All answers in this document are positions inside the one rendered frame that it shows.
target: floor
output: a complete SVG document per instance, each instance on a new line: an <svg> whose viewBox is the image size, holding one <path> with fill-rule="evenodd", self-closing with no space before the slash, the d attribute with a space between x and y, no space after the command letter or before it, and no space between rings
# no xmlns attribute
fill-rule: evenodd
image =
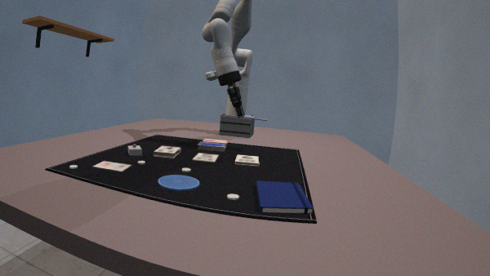
<svg viewBox="0 0 490 276"><path fill-rule="evenodd" d="M0 220L2 276L119 276Z"/></svg>

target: white disc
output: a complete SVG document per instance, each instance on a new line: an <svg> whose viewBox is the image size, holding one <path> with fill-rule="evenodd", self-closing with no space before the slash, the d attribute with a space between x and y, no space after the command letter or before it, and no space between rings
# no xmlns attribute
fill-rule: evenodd
<svg viewBox="0 0 490 276"><path fill-rule="evenodd" d="M226 197L227 197L229 200L237 200L237 199L239 199L239 198L240 198L240 196L239 196L239 195L237 195L237 194L228 194Z"/></svg>

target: black bracket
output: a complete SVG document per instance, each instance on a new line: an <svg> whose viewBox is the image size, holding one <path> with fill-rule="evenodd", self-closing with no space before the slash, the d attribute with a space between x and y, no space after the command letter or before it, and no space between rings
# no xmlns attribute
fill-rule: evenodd
<svg viewBox="0 0 490 276"><path fill-rule="evenodd" d="M49 24L43 27L38 27L38 35L36 36L36 48L39 48L41 46L41 32L44 29L51 29L51 28L55 28L55 26L53 24Z"/></svg>
<svg viewBox="0 0 490 276"><path fill-rule="evenodd" d="M92 39L92 40L87 41L87 54L85 56L90 55L90 43L92 43L92 42L101 42L101 41L102 41L102 38Z"/></svg>

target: blue disc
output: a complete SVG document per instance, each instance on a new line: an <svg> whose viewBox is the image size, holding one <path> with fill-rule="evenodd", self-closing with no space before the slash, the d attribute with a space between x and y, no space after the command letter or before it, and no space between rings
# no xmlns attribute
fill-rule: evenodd
<svg viewBox="0 0 490 276"><path fill-rule="evenodd" d="M181 176L181 175L160 177L160 179L158 179L158 183L163 188L175 189L179 191L186 190L186 189L194 189L199 186L199 180L190 176Z"/></svg>

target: black mat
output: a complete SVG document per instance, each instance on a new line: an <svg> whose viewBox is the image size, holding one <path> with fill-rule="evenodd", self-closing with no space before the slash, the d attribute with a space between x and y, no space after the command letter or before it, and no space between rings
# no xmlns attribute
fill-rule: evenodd
<svg viewBox="0 0 490 276"><path fill-rule="evenodd" d="M264 220L316 223L314 211L312 214L265 214L259 208L258 180L298 182L313 204L299 150L228 144L224 152L213 152L198 150L200 141L151 136L46 170L127 194L202 211ZM127 146L133 144L143 149L143 156L128 155ZM181 147L182 152L173 159L154 157L153 152L162 145ZM216 162L192 160L197 153L220 156ZM260 166L235 165L237 154L259 156ZM145 160L145 164L138 164L139 160ZM125 171L93 167L103 161L131 166ZM78 168L70 169L69 166L74 164ZM191 172L183 172L183 167L190 168ZM184 191L165 189L158 184L158 179L168 175L192 176L199 180L200 185ZM230 200L227 194L238 194L240 198Z"/></svg>

